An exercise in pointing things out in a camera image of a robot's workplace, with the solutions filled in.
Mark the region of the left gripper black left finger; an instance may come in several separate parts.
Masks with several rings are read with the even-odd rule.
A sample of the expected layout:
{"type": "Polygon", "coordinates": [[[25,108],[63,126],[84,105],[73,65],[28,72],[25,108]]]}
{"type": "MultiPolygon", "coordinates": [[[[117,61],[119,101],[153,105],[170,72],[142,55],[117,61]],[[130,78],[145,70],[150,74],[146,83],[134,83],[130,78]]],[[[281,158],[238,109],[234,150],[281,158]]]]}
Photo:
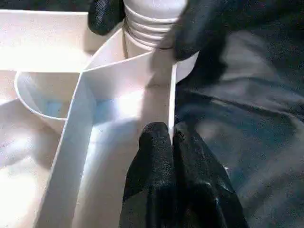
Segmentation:
{"type": "Polygon", "coordinates": [[[175,228],[176,179],[173,153],[165,123],[145,126],[139,150],[126,175],[121,228],[175,228]]]}

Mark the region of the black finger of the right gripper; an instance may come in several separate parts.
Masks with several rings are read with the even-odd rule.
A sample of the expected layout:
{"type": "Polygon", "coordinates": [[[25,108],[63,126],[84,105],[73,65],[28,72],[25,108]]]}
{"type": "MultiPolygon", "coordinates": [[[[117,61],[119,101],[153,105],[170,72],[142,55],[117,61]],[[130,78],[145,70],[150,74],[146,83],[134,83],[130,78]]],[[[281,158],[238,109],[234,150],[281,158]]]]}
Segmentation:
{"type": "Polygon", "coordinates": [[[125,18],[123,0],[93,0],[88,11],[88,27],[100,36],[109,34],[125,18]]]}
{"type": "Polygon", "coordinates": [[[225,33],[222,14],[227,6],[227,0],[189,0],[158,48],[170,50],[176,61],[193,56],[225,33]]]}

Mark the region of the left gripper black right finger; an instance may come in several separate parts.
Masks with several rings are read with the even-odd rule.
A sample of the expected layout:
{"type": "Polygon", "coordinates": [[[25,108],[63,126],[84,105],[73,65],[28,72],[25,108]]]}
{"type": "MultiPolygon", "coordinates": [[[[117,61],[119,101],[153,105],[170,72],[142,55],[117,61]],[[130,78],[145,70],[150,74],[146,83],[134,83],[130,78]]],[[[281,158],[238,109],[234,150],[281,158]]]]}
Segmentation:
{"type": "Polygon", "coordinates": [[[174,128],[178,218],[183,228],[247,228],[243,208],[224,166],[195,129],[174,128]]]}

